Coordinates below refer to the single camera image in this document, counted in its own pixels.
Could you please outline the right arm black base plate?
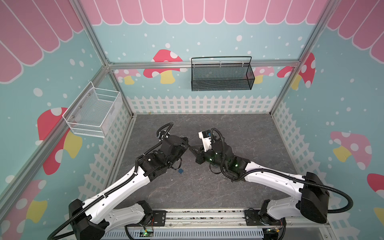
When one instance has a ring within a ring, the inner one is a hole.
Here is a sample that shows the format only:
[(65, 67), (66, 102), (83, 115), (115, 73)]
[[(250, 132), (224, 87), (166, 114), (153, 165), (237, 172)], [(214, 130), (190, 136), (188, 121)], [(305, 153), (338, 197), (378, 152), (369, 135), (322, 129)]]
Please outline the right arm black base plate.
[(248, 209), (244, 210), (247, 226), (283, 226), (285, 218), (274, 219), (261, 210)]

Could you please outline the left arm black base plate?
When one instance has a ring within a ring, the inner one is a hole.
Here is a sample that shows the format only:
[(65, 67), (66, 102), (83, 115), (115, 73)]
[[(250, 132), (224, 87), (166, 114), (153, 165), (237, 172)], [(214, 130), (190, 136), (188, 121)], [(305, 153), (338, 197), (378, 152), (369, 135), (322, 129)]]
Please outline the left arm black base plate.
[(166, 222), (167, 211), (153, 211), (151, 226), (164, 227)]

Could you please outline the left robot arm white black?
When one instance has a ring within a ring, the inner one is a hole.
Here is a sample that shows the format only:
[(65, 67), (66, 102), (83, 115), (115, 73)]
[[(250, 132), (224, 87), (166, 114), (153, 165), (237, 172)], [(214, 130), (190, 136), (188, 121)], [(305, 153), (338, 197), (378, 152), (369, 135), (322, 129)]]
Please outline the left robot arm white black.
[(189, 148), (188, 138), (170, 135), (173, 125), (170, 122), (157, 130), (159, 142), (138, 156), (126, 175), (92, 198), (72, 201), (69, 219), (48, 239), (60, 240), (73, 235), (77, 240), (100, 240), (106, 232), (123, 225), (146, 225), (153, 211), (145, 201), (120, 210), (116, 206), (182, 160)]

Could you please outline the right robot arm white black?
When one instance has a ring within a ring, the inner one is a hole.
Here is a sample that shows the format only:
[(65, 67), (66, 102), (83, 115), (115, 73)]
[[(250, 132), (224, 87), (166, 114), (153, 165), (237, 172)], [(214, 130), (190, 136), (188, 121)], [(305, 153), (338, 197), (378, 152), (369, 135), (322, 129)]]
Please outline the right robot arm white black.
[(236, 156), (216, 128), (199, 132), (199, 138), (203, 144), (190, 147), (199, 165), (209, 163), (217, 167), (218, 174), (232, 182), (261, 184), (288, 195), (281, 200), (265, 200), (259, 211), (263, 218), (304, 217), (325, 224), (329, 214), (347, 212), (354, 205), (348, 194), (324, 185), (314, 173), (284, 173)]

